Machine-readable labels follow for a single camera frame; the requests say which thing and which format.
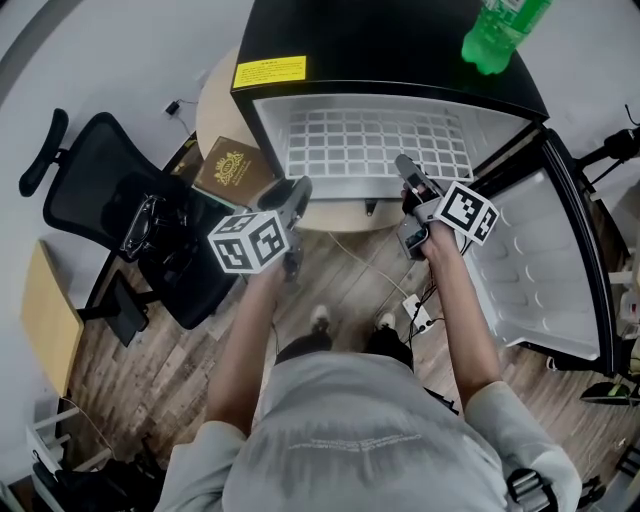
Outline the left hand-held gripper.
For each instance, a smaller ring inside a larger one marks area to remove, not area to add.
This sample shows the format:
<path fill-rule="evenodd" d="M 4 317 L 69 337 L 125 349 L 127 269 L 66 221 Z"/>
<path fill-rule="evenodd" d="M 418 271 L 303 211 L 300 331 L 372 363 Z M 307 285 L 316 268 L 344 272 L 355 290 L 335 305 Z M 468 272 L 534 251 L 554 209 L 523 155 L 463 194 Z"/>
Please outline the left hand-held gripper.
<path fill-rule="evenodd" d="M 292 189 L 293 204 L 287 201 Z M 207 235 L 223 272 L 255 275 L 283 257 L 286 280 L 295 280 L 303 259 L 295 226 L 312 192 L 308 176 L 300 178 L 295 186 L 292 180 L 280 179 L 260 194 L 255 205 L 223 217 Z"/>

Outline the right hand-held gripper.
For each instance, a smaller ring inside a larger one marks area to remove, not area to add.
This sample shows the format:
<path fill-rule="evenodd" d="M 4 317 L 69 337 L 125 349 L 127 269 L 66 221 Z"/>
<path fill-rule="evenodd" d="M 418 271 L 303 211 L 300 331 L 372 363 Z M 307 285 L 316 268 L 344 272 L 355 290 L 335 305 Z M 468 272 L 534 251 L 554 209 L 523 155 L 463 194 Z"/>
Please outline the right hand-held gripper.
<path fill-rule="evenodd" d="M 458 182 L 445 194 L 440 185 L 405 154 L 398 155 L 394 163 L 406 189 L 405 217 L 397 237 L 408 259 L 424 259 L 421 246 L 429 238 L 435 221 L 479 246 L 486 242 L 498 220 L 498 210 L 488 199 Z"/>

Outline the white wire fridge shelf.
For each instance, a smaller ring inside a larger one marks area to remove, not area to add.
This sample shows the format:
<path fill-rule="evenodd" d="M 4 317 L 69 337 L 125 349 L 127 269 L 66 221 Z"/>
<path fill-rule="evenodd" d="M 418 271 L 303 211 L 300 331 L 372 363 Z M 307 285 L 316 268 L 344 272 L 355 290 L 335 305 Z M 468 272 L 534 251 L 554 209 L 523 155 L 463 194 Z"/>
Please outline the white wire fridge shelf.
<path fill-rule="evenodd" d="M 289 117 L 289 177 L 391 178 L 408 156 L 431 178 L 471 181 L 462 124 L 449 112 L 316 109 Z"/>

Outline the black mini fridge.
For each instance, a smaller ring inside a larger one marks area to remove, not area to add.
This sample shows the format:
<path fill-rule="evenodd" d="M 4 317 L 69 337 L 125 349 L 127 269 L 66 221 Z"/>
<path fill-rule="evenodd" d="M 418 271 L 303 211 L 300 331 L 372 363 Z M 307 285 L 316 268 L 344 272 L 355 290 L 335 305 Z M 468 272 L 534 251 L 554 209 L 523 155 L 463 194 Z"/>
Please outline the black mini fridge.
<path fill-rule="evenodd" d="M 459 118 L 473 183 L 547 117 L 524 61 L 483 75 L 461 49 L 481 0 L 255 0 L 240 63 L 305 56 L 306 79 L 232 89 L 272 169 L 286 174 L 289 117 L 316 109 L 449 112 Z M 313 201 L 395 200 L 391 178 L 311 178 Z"/>

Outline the person's right forearm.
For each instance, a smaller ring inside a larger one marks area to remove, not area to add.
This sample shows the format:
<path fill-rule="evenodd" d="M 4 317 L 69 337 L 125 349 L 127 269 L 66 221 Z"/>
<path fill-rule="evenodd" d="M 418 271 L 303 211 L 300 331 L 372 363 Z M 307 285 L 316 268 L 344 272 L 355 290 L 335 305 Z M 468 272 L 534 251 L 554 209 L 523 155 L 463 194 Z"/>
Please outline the person's right forearm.
<path fill-rule="evenodd" d="M 496 345 L 453 230 L 432 222 L 421 250 L 439 294 L 454 379 L 466 406 L 477 392 L 501 379 Z"/>

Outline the person's left forearm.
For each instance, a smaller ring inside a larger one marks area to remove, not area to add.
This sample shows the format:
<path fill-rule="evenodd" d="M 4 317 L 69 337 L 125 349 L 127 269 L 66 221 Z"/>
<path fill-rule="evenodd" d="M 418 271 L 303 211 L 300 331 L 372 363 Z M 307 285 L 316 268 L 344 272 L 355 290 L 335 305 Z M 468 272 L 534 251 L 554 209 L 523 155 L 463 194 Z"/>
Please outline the person's left forearm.
<path fill-rule="evenodd" d="M 276 261 L 250 277 L 229 337 L 209 379 L 205 420 L 232 425 L 248 436 L 263 379 L 277 294 L 284 282 Z"/>

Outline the white mini-fridge door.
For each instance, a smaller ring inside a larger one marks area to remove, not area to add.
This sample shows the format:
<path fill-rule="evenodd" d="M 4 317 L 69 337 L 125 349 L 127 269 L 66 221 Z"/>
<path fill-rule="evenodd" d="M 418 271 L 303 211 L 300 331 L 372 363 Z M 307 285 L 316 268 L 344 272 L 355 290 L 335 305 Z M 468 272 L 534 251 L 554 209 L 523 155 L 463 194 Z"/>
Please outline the white mini-fridge door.
<path fill-rule="evenodd" d="M 533 139 L 478 178 L 498 219 L 464 259 L 497 344 L 550 355 L 561 368 L 612 375 L 618 336 L 609 272 L 558 135 Z"/>

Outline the brown book with gold emblem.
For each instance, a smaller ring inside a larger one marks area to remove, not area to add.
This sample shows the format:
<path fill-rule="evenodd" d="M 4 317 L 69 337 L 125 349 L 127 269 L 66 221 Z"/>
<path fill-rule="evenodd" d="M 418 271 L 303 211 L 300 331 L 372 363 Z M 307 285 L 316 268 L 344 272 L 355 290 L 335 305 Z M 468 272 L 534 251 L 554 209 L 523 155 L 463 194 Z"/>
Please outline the brown book with gold emblem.
<path fill-rule="evenodd" d="M 274 172 L 258 148 L 220 136 L 205 158 L 193 185 L 209 189 L 234 187 L 243 190 L 251 202 L 275 181 Z"/>

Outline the pale green flat box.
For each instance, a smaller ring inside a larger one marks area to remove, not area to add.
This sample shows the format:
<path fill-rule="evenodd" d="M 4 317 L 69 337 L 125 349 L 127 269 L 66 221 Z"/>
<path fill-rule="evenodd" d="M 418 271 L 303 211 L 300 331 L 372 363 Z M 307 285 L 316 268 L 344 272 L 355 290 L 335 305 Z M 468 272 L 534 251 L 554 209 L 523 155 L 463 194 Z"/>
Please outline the pale green flat box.
<path fill-rule="evenodd" d="M 246 207 L 251 198 L 243 190 L 234 187 L 214 187 L 213 189 L 194 184 L 192 188 L 205 196 L 224 204 L 230 208 Z"/>

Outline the round wooden table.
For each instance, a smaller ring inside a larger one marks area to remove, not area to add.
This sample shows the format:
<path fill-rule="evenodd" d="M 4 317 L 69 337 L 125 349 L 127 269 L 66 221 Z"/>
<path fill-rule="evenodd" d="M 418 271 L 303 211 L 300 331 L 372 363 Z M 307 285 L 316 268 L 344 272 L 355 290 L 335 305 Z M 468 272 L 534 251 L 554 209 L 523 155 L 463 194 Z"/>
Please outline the round wooden table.
<path fill-rule="evenodd" d="M 230 94 L 238 52 L 239 48 L 233 47 L 216 64 L 201 90 L 196 107 L 196 137 L 204 157 L 221 136 L 253 147 L 257 145 Z M 313 201 L 298 227 L 320 232 L 356 233 L 394 227 L 403 217 L 398 200 L 379 201 L 372 215 L 365 213 L 365 205 L 359 200 Z"/>

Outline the yellow warning sticker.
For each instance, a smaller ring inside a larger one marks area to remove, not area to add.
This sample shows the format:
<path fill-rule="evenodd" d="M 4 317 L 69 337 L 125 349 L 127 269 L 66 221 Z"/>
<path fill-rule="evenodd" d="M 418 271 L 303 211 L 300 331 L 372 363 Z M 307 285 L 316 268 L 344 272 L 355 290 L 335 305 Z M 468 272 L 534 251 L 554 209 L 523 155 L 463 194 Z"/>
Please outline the yellow warning sticker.
<path fill-rule="evenodd" d="M 304 81 L 306 79 L 305 56 L 263 59 L 240 63 L 236 66 L 232 89 L 259 85 Z"/>

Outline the clear pouch with black trim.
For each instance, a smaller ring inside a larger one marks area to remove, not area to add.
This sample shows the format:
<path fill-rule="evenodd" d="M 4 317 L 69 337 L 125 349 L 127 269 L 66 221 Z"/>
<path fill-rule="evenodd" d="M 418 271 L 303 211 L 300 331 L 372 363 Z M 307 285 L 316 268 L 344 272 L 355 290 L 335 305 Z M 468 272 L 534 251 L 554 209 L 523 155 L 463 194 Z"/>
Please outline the clear pouch with black trim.
<path fill-rule="evenodd" d="M 146 195 L 140 203 L 120 246 L 128 258 L 166 262 L 185 240 L 188 216 L 166 198 Z"/>

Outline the black coat rack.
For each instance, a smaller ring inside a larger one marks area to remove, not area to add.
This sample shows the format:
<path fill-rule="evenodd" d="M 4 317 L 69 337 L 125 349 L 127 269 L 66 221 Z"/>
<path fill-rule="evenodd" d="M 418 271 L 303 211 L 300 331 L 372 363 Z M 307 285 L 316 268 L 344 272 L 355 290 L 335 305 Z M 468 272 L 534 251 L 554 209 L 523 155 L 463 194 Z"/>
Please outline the black coat rack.
<path fill-rule="evenodd" d="M 574 160 L 575 171 L 587 188 L 592 188 L 622 164 L 633 158 L 640 157 L 640 122 L 633 119 L 628 104 L 625 104 L 624 107 L 629 122 L 633 127 L 622 129 L 608 136 L 600 147 Z M 596 178 L 589 180 L 584 174 L 584 170 L 594 163 L 607 158 L 613 159 L 614 163 Z"/>

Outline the black mesh office chair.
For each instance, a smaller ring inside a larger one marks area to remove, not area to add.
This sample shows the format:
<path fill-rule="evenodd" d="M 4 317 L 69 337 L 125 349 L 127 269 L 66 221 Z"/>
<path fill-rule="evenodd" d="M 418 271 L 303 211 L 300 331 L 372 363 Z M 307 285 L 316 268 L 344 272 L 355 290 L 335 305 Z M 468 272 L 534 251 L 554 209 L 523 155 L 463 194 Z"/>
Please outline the black mesh office chair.
<path fill-rule="evenodd" d="M 96 114 L 69 148 L 61 143 L 69 117 L 54 110 L 45 142 L 19 180 L 19 192 L 32 196 L 51 165 L 58 171 L 43 206 L 45 222 L 91 240 L 138 266 L 170 315 L 193 329 L 215 314 L 236 279 L 225 274 L 207 235 L 230 209 L 195 191 L 180 177 L 158 169 L 107 112 Z M 186 237 L 168 261 L 132 260 L 120 250 L 146 195 L 166 198 L 188 216 Z"/>

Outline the black object with green stripe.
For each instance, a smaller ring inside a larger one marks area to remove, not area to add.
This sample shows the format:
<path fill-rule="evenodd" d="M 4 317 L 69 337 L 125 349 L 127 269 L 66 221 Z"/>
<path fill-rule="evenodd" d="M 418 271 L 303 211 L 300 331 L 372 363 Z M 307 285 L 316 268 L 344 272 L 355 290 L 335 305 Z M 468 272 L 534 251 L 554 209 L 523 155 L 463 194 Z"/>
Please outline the black object with green stripe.
<path fill-rule="evenodd" d="M 634 389 L 623 383 L 601 382 L 586 389 L 580 399 L 602 405 L 640 406 L 640 385 Z"/>

